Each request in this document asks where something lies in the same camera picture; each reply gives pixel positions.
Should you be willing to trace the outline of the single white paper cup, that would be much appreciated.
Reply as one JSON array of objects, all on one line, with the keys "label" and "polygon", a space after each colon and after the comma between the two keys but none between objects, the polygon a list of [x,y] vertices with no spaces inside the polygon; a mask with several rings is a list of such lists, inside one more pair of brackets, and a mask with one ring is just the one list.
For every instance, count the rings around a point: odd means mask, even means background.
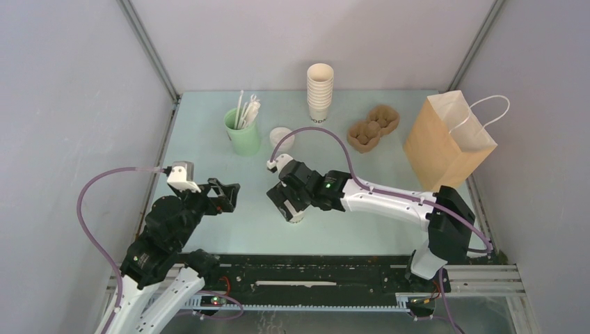
[{"label": "single white paper cup", "polygon": [[305,212],[304,211],[297,211],[295,212],[294,210],[289,210],[289,219],[287,220],[289,223],[299,223],[303,220],[304,216],[305,216]]}]

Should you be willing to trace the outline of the white plastic lids stack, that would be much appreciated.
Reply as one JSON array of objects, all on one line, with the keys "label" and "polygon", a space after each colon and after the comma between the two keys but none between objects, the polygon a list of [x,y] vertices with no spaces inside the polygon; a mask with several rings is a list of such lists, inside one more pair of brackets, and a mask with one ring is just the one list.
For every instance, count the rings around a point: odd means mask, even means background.
[{"label": "white plastic lids stack", "polygon": [[286,127],[276,127],[271,130],[269,134],[269,140],[273,148],[277,148],[277,152],[283,153],[289,151],[294,146],[294,136],[290,136],[285,139],[280,145],[279,142],[292,132],[291,129]]}]

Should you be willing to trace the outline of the brown pulp cup carrier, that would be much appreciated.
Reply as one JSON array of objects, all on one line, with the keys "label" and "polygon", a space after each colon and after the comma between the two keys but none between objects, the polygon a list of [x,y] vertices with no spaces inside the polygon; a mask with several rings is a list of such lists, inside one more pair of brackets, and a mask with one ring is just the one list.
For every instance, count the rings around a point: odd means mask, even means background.
[{"label": "brown pulp cup carrier", "polygon": [[400,121],[400,114],[391,106],[375,106],[364,120],[356,122],[348,129],[347,142],[359,153],[370,152],[383,136],[398,128]]}]

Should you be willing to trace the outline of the stack of paper cups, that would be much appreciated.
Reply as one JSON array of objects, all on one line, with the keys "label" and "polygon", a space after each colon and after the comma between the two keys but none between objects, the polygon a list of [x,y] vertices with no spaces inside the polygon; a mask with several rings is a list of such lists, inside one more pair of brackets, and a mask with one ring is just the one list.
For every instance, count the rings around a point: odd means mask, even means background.
[{"label": "stack of paper cups", "polygon": [[325,63],[315,63],[307,70],[307,101],[311,120],[323,123],[333,98],[334,69]]}]

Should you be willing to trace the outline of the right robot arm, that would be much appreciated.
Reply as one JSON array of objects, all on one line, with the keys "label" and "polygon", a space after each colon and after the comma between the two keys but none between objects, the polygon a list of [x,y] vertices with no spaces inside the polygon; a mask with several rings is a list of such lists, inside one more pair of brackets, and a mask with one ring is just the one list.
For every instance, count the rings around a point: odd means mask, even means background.
[{"label": "right robot arm", "polygon": [[410,223],[426,232],[426,241],[413,253],[404,273],[409,288],[422,291],[439,269],[462,264],[475,215],[458,191],[442,186],[436,192],[380,187],[351,173],[330,170],[325,175],[282,154],[266,163],[279,182],[266,193],[286,221],[302,220],[308,207],[322,211],[368,212]]}]

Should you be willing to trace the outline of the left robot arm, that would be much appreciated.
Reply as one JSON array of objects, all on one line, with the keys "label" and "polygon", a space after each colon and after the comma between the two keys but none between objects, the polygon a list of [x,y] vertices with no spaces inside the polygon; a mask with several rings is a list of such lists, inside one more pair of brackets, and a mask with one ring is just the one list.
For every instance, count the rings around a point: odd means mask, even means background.
[{"label": "left robot arm", "polygon": [[97,333],[160,333],[190,297],[219,283],[218,260],[198,249],[189,254],[166,291],[148,304],[178,263],[203,216],[233,212],[241,188],[239,184],[222,184],[216,178],[209,178],[205,184],[179,180],[167,183],[173,194],[154,202],[144,231],[127,249],[119,268],[122,278],[117,296],[110,303],[111,314],[101,320]]}]

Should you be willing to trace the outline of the green straw holder cup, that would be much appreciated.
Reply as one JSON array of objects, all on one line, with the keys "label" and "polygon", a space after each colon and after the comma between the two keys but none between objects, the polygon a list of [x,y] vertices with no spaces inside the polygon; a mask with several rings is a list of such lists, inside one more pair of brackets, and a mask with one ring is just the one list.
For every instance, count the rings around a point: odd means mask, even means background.
[{"label": "green straw holder cup", "polygon": [[234,129],[234,119],[237,109],[230,109],[224,116],[223,123],[230,140],[233,152],[239,156],[249,157],[257,154],[261,146],[261,139],[257,123],[247,126],[245,129]]}]

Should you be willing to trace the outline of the wrapped white straws bundle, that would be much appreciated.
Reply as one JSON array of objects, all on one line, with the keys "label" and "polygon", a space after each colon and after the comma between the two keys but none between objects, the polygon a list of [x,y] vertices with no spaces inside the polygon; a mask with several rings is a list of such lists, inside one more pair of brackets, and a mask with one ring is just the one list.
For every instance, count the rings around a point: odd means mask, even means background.
[{"label": "wrapped white straws bundle", "polygon": [[244,91],[240,91],[238,106],[234,116],[233,129],[242,130],[254,123],[259,109],[261,107],[260,99],[257,95],[252,94],[250,99],[244,99]]}]

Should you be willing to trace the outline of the brown paper bag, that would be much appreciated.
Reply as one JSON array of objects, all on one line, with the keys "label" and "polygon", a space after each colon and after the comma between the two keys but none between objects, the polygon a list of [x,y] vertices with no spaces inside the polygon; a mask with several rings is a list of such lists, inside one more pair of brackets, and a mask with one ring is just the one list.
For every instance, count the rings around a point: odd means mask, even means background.
[{"label": "brown paper bag", "polygon": [[[500,98],[506,109],[491,121],[481,124],[473,108],[487,100]],[[511,106],[503,95],[491,95],[468,104],[459,90],[429,95],[404,143],[404,152],[425,191],[441,186],[456,188],[497,147],[487,126],[503,118]]]}]

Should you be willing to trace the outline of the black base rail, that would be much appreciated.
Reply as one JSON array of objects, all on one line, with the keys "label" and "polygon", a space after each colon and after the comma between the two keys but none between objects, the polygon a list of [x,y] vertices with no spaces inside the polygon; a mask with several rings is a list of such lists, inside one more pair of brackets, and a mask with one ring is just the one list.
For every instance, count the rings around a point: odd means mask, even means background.
[{"label": "black base rail", "polygon": [[495,255],[448,265],[431,279],[409,271],[409,256],[219,254],[212,280],[184,310],[414,312],[424,317],[452,297],[525,295],[514,265]]}]

